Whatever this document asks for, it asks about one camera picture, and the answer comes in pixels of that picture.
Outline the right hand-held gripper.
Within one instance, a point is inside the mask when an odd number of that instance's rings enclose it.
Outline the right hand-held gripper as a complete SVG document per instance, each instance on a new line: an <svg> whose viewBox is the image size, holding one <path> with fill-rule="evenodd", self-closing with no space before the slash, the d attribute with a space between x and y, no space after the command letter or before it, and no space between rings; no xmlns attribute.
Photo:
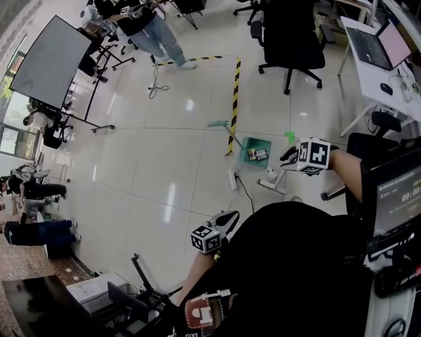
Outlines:
<svg viewBox="0 0 421 337"><path fill-rule="evenodd" d="M300 138L295 146L290 147L281 157L282 170L296 170L307 175L317 175L327 170L330 160L331 143L319 138Z"/></svg>

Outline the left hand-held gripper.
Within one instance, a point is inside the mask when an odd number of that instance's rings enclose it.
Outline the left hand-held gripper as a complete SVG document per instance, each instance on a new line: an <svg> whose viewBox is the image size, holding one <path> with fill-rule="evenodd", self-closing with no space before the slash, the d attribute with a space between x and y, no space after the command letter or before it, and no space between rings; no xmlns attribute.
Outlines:
<svg viewBox="0 0 421 337"><path fill-rule="evenodd" d="M192 246L204 254L219 249L222 246L222 240L233 231L238 221L238 211L220 212L191 232Z"/></svg>

